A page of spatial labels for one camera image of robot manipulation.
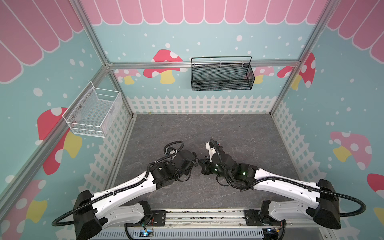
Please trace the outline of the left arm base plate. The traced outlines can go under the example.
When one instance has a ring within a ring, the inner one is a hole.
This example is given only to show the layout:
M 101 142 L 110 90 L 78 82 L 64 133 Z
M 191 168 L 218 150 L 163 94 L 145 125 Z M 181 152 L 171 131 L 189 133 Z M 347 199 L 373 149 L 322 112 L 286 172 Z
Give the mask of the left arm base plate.
M 142 220 L 136 224 L 126 224 L 128 227 L 164 227 L 167 211 L 152 211 L 148 216 L 145 215 Z

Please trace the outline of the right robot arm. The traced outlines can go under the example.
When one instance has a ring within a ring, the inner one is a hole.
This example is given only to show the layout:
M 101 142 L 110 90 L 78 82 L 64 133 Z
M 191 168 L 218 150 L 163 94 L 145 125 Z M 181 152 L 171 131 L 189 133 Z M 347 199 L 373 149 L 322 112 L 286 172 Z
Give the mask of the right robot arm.
M 365 212 L 363 201 L 337 193 L 331 182 L 303 182 L 276 174 L 249 164 L 238 164 L 226 154 L 215 140 L 206 144 L 209 155 L 198 160 L 204 175 L 225 179 L 224 187 L 241 192 L 258 190 L 271 192 L 290 200 L 264 201 L 259 212 L 261 220 L 312 219 L 316 224 L 333 230 L 341 229 L 341 218 L 358 216 Z

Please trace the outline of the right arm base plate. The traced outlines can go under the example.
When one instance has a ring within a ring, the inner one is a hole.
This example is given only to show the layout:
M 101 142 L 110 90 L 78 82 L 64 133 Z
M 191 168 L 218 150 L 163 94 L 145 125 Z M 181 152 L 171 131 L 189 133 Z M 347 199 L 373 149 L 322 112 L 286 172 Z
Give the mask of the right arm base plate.
M 244 210 L 247 226 L 278 226 L 286 225 L 285 221 L 278 221 L 269 215 L 268 210 Z

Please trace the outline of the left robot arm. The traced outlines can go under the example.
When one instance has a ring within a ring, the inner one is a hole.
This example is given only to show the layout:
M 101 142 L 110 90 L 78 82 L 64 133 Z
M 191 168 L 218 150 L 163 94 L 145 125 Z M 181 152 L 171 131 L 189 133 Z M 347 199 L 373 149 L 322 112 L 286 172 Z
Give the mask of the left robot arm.
M 81 192 L 73 209 L 54 219 L 52 226 L 73 225 L 77 240 L 89 240 L 112 223 L 116 208 L 179 182 L 183 175 L 189 177 L 198 163 L 196 153 L 185 150 L 182 141 L 167 144 L 164 153 L 164 157 L 149 163 L 146 171 L 130 181 L 101 192 Z

